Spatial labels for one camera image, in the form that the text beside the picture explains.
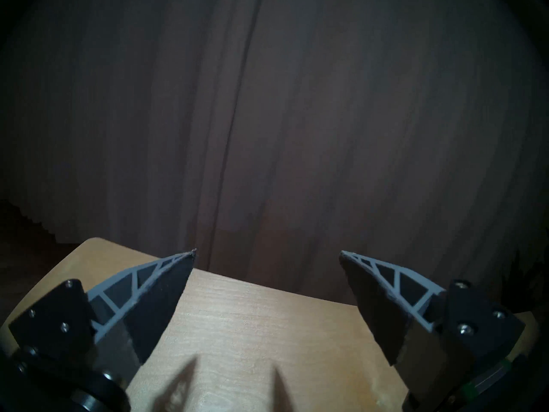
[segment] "screw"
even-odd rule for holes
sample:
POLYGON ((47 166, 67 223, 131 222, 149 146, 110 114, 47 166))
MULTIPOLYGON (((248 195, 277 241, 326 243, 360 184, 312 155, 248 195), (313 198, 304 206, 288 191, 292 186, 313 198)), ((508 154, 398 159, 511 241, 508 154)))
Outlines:
POLYGON ((461 335, 472 335, 475 333, 475 330, 468 324, 459 324, 457 325, 457 330, 461 335))
POLYGON ((502 312, 501 310, 494 310, 492 312, 492 315, 497 317, 498 319, 505 319, 505 313, 502 312))

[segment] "brown curtain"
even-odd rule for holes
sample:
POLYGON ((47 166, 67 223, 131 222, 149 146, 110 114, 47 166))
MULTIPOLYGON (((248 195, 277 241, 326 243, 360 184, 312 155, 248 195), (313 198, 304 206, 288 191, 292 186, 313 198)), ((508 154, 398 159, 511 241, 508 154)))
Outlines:
POLYGON ((545 209, 548 78, 501 0, 37 0, 0 54, 9 199, 352 301, 352 250, 487 284, 545 209))

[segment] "wood grain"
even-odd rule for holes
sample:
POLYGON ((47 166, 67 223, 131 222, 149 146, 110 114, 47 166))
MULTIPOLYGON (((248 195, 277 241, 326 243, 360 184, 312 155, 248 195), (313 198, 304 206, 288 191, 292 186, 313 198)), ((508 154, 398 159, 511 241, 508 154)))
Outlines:
MULTIPOLYGON (((90 289, 153 260, 99 238, 59 263, 7 323, 61 281, 90 289)), ((400 410, 406 387, 351 305, 194 269, 153 354, 127 389, 132 411, 400 410)))

